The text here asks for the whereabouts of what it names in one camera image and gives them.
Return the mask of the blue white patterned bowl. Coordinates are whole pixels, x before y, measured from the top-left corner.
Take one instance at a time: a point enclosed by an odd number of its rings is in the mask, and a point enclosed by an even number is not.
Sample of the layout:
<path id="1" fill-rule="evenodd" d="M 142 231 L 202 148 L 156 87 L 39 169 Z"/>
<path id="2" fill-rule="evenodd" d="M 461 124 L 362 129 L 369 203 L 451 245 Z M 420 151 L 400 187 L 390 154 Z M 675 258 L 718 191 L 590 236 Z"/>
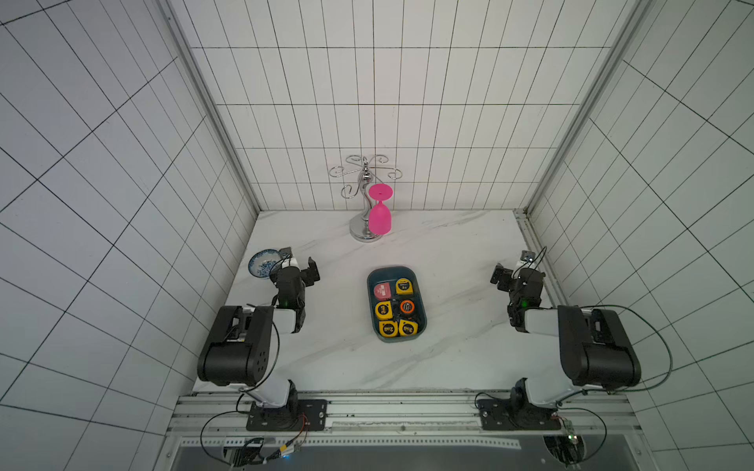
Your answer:
<path id="1" fill-rule="evenodd" d="M 249 274 L 255 278 L 268 278 L 272 271 L 283 260 L 283 256 L 277 249 L 263 249 L 255 253 L 247 263 Z"/>

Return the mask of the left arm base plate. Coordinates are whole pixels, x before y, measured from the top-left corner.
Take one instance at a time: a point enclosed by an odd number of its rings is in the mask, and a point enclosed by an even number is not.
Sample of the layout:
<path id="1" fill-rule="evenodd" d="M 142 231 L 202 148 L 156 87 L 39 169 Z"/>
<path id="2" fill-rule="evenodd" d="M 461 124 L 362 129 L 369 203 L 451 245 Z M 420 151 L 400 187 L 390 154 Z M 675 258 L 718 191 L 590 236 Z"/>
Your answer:
<path id="1" fill-rule="evenodd" d="M 290 400 L 283 407 L 251 405 L 247 416 L 249 432 L 319 432 L 325 429 L 327 400 Z"/>

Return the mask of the silver glass holder stand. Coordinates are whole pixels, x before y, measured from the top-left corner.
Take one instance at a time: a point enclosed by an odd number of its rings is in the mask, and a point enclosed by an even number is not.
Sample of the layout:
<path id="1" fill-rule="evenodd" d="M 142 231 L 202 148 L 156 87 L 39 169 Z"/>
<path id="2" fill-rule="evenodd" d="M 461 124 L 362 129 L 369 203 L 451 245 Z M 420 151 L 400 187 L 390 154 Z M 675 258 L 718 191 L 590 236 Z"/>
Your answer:
<path id="1" fill-rule="evenodd" d="M 330 178 L 344 181 L 341 189 L 343 199 L 357 198 L 362 202 L 361 211 L 350 221 L 351 236 L 360 243 L 374 243 L 390 232 L 385 224 L 371 223 L 375 207 L 390 214 L 384 202 L 392 198 L 393 190 L 379 177 L 380 171 L 384 171 L 386 178 L 393 183 L 403 177 L 403 172 L 384 154 L 371 157 L 349 155 L 345 158 L 345 164 L 328 170 Z"/>

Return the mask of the left electronics board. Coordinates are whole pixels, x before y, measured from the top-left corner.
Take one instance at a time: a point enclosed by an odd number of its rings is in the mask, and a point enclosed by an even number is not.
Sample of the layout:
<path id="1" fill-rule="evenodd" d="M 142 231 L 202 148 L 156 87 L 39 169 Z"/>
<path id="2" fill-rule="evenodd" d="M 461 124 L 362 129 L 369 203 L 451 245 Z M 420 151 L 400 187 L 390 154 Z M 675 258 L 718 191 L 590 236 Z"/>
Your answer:
<path id="1" fill-rule="evenodd" d="M 279 445 L 270 451 L 264 450 L 264 444 L 263 438 L 247 440 L 240 447 L 228 449 L 225 461 L 231 468 L 245 468 L 288 458 L 300 450 L 300 444 L 294 440 L 287 441 L 284 445 Z"/>

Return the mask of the right electronics board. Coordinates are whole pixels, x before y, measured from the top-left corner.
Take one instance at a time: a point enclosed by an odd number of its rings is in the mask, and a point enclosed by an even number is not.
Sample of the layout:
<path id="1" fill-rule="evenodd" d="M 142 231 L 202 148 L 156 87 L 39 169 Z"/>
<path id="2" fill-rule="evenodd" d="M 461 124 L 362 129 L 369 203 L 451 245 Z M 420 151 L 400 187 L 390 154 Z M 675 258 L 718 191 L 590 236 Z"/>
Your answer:
<path id="1" fill-rule="evenodd" d="M 565 466 L 578 465 L 584 457 L 584 445 L 581 443 L 579 435 L 575 433 L 573 422 L 559 415 L 556 415 L 555 419 L 562 426 L 563 432 L 563 437 L 557 439 L 559 460 Z"/>

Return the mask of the electronics board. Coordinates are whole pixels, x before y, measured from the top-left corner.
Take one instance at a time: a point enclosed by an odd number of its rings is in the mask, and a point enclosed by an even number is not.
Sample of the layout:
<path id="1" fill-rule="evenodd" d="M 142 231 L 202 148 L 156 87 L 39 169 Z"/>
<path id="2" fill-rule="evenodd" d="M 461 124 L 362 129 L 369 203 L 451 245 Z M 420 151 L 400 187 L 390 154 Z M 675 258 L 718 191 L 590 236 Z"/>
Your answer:
<path id="1" fill-rule="evenodd" d="M 300 444 L 294 440 L 287 441 L 284 445 L 279 445 L 270 451 L 264 450 L 264 444 L 263 438 L 247 440 L 240 447 L 228 449 L 225 461 L 231 468 L 245 468 L 288 458 L 300 450 Z"/>
<path id="2" fill-rule="evenodd" d="M 555 419 L 562 426 L 563 432 L 563 437 L 557 439 L 559 460 L 565 466 L 578 465 L 584 457 L 584 445 L 581 443 L 579 435 L 575 433 L 573 422 L 559 415 L 556 415 Z"/>

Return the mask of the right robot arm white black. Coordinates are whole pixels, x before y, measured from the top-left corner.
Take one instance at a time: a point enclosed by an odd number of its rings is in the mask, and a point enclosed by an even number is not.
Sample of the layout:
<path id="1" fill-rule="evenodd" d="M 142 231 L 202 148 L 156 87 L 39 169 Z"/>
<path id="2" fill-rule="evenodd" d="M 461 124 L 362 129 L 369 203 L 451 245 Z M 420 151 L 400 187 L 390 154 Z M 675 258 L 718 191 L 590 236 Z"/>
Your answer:
<path id="1" fill-rule="evenodd" d="M 617 312 L 605 307 L 541 306 L 545 274 L 524 264 L 498 264 L 490 283 L 509 295 L 511 326 L 526 335 L 551 337 L 557 359 L 522 378 L 503 401 L 514 427 L 546 429 L 557 405 L 588 391 L 616 392 L 638 385 L 641 366 Z"/>

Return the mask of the pink plastic wine glass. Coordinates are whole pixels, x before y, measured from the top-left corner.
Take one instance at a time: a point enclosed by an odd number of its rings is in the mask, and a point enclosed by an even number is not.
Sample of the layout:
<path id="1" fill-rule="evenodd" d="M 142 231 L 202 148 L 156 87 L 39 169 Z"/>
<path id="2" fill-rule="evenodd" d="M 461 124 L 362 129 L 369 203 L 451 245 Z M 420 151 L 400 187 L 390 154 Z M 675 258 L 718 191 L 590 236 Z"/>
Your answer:
<path id="1" fill-rule="evenodd" d="M 384 236 L 392 230 L 392 214 L 385 204 L 392 198 L 393 189 L 388 184 L 375 184 L 368 191 L 368 196 L 375 201 L 369 212 L 368 227 L 371 233 Z"/>

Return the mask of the pink tape measure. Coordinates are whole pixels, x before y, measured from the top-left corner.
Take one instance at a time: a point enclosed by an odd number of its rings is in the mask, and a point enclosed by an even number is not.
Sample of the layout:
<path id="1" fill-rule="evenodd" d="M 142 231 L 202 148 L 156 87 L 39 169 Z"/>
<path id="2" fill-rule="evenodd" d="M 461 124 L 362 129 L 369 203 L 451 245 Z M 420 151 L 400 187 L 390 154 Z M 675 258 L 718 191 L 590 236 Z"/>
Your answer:
<path id="1" fill-rule="evenodd" d="M 374 296 L 382 301 L 382 300 L 389 300 L 393 297 L 391 284 L 390 283 L 380 283 L 376 285 L 373 288 L 373 294 Z"/>

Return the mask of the black orange tape measure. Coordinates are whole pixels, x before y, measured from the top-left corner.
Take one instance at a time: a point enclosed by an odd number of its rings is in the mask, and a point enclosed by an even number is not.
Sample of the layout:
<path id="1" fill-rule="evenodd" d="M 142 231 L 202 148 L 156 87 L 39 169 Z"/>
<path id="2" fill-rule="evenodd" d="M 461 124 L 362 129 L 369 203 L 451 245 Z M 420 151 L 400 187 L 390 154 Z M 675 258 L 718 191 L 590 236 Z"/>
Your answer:
<path id="1" fill-rule="evenodd" d="M 400 302 L 400 312 L 402 316 L 412 316 L 416 311 L 416 305 L 411 299 L 403 299 Z"/>

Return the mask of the dark teal storage box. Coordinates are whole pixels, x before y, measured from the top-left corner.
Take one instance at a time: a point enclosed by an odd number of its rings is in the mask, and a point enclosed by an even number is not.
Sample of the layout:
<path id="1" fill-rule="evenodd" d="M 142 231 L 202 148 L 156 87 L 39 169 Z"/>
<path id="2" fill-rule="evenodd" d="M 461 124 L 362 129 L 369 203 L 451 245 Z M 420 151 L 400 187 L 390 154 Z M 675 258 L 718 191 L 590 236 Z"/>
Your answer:
<path id="1" fill-rule="evenodd" d="M 414 294 L 412 294 L 411 296 L 398 296 L 398 294 L 396 294 L 395 284 L 401 278 L 407 278 L 412 281 L 412 284 L 414 284 Z M 406 319 L 406 320 L 410 320 L 410 321 L 414 321 L 418 323 L 419 329 L 418 329 L 418 333 L 415 336 L 401 337 L 399 333 L 398 337 L 395 337 L 392 339 L 386 339 L 386 338 L 381 337 L 380 334 L 378 333 L 378 323 L 380 321 L 375 317 L 374 308 L 376 304 L 381 301 L 378 300 L 374 296 L 373 288 L 380 283 L 391 284 L 393 297 L 389 300 L 390 302 L 392 302 L 394 318 L 390 321 L 396 321 L 397 323 L 399 323 L 401 319 Z M 381 341 L 384 341 L 384 343 L 400 343 L 400 341 L 411 341 L 415 338 L 420 337 L 426 331 L 426 328 L 428 326 L 428 320 L 427 320 L 425 305 L 422 300 L 421 290 L 418 284 L 418 279 L 414 271 L 412 271 L 412 269 L 406 266 L 387 266 L 387 267 L 381 267 L 381 268 L 375 269 L 367 276 L 366 285 L 367 285 L 367 292 L 368 292 L 370 321 L 372 323 L 372 327 L 373 327 L 373 330 L 375 331 L 375 334 L 377 335 L 377 337 L 379 337 L 379 339 L 381 339 Z M 401 315 L 400 302 L 403 299 L 411 299 L 414 301 L 416 305 L 416 311 L 414 312 L 414 315 L 410 317 Z"/>

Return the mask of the aluminium mounting rail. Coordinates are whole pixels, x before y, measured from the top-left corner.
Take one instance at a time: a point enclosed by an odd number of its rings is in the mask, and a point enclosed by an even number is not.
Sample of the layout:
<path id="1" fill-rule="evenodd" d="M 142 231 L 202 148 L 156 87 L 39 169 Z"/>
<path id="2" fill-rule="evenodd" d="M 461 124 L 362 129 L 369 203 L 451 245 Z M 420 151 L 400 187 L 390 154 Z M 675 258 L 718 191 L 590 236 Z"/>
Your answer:
<path id="1" fill-rule="evenodd" d="M 157 457 L 159 470 L 236 470 L 228 449 L 263 438 L 270 451 L 294 440 L 300 450 L 257 465 L 264 469 L 460 468 L 463 470 L 654 470 L 635 414 L 620 396 L 583 398 L 559 409 L 584 445 L 578 465 L 559 460 L 559 431 L 485 431 L 476 401 L 503 400 L 493 392 L 304 392 L 300 400 L 327 400 L 319 432 L 249 432 L 251 400 L 240 394 L 199 392 L 178 400 Z"/>

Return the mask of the yellow tape measure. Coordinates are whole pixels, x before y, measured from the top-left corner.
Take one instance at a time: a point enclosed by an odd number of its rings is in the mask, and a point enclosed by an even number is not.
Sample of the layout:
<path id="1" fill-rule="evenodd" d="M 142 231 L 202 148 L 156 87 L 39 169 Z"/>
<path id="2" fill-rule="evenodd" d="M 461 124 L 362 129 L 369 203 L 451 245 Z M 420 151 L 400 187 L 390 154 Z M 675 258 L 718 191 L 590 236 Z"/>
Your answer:
<path id="1" fill-rule="evenodd" d="M 401 278 L 395 284 L 395 292 L 398 296 L 411 296 L 414 294 L 414 284 L 410 279 Z"/>
<path id="2" fill-rule="evenodd" d="M 390 321 L 394 318 L 393 306 L 390 300 L 378 302 L 374 308 L 375 317 L 379 321 Z"/>
<path id="3" fill-rule="evenodd" d="M 386 339 L 398 337 L 399 324 L 396 321 L 380 321 L 378 323 L 378 333 Z"/>
<path id="4" fill-rule="evenodd" d="M 418 323 L 406 319 L 399 322 L 399 333 L 401 337 L 413 337 L 418 333 Z"/>

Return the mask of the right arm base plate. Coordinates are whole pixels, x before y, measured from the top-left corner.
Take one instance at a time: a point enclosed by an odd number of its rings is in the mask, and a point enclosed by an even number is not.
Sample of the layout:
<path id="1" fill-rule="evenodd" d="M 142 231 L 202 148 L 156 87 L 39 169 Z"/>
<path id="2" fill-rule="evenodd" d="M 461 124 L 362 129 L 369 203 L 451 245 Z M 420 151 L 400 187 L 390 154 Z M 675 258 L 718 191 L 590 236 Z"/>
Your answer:
<path id="1" fill-rule="evenodd" d="M 559 431 L 556 410 L 524 402 L 513 405 L 510 400 L 481 398 L 476 401 L 481 427 L 485 431 Z"/>

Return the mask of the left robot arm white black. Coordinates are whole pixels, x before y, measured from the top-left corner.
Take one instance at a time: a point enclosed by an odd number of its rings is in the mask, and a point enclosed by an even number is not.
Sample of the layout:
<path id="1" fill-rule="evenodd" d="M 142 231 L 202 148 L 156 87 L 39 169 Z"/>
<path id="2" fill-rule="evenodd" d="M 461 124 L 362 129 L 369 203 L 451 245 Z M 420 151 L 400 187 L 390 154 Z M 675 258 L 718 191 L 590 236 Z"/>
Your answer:
<path id="1" fill-rule="evenodd" d="M 275 263 L 269 278 L 277 292 L 267 305 L 224 305 L 198 357 L 198 380 L 240 386 L 249 398 L 249 429 L 286 430 L 304 418 L 293 381 L 275 372 L 282 335 L 300 333 L 306 321 L 306 289 L 320 281 L 316 262 Z"/>

